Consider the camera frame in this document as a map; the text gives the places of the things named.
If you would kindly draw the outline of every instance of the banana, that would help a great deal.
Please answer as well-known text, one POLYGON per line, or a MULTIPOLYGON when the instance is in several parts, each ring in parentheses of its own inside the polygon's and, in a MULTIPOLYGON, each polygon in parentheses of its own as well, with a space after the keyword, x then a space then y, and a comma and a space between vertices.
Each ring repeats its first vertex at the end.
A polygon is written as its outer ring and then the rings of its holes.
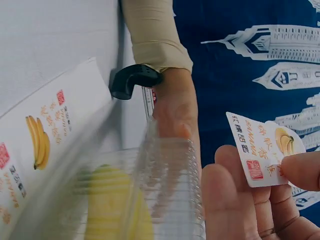
POLYGON ((38 160, 38 152, 39 152, 39 146, 40 146, 40 138, 39 138, 37 123, 32 116, 27 116, 25 119, 26 119, 26 124, 29 128, 30 135, 32 138, 34 161, 36 162, 38 160))
POLYGON ((50 139, 49 139, 49 136, 46 132, 43 132, 42 140, 43 140, 42 146, 44 149, 44 155, 43 155, 41 163, 35 165, 35 168, 39 169, 39 170, 45 169, 45 167, 48 164, 49 154, 50 154, 50 139))
POLYGON ((42 125, 39 118, 36 119, 36 124, 37 124, 38 133, 39 133, 40 145, 39 145, 39 151, 38 151, 38 158, 35 161, 35 165, 39 166, 44 160, 46 146, 45 146, 44 126, 42 125))
POLYGON ((130 176, 120 169, 102 165, 94 171, 89 181, 85 240, 154 240, 152 218, 140 189, 129 207, 129 219, 124 219, 131 185, 130 176))
POLYGON ((279 127, 275 130, 275 141, 284 156, 290 156, 295 153, 294 138, 288 135, 283 128, 279 127))

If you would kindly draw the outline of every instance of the blue shirt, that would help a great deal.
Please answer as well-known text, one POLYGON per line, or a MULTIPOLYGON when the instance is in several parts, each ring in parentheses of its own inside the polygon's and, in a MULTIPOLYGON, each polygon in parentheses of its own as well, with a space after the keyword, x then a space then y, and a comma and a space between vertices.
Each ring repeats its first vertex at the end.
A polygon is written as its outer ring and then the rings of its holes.
MULTIPOLYGON (((235 144, 226 112, 275 121, 320 149, 320 0, 174 0, 173 11, 194 63, 203 167, 235 144)), ((293 195, 320 226, 320 195, 293 195)))

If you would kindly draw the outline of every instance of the wrist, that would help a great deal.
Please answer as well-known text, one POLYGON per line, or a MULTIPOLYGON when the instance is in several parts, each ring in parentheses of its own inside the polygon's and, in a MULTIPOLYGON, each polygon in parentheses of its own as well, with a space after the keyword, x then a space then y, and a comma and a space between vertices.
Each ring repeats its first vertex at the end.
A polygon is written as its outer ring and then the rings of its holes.
POLYGON ((163 82, 154 87, 158 97, 188 92, 196 94, 191 73, 184 68, 168 68, 162 73, 163 82))

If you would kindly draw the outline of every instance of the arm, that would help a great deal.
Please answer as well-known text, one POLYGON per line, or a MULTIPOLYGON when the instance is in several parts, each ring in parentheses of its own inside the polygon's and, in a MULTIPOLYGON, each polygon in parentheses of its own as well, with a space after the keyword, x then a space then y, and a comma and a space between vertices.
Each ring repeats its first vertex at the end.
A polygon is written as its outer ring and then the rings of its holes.
POLYGON ((191 73, 193 63, 179 40, 173 0, 122 0, 122 6, 137 64, 159 72, 177 68, 191 73))
POLYGON ((201 176, 193 62, 179 40, 173 0, 122 0, 122 7, 135 62, 163 72, 163 83, 155 87, 158 99, 153 113, 159 128, 163 127, 160 135, 192 139, 201 176), (177 127, 181 123, 188 126, 188 134, 177 127))

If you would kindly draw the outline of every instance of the sleeve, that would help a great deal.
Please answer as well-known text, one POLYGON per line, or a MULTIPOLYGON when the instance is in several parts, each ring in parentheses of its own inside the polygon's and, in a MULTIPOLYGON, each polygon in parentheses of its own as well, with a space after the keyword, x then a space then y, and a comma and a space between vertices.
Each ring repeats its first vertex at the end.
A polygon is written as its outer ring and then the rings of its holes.
POLYGON ((173 0, 122 0, 122 8, 137 64, 158 72, 167 68, 192 72, 193 62, 179 40, 173 0))

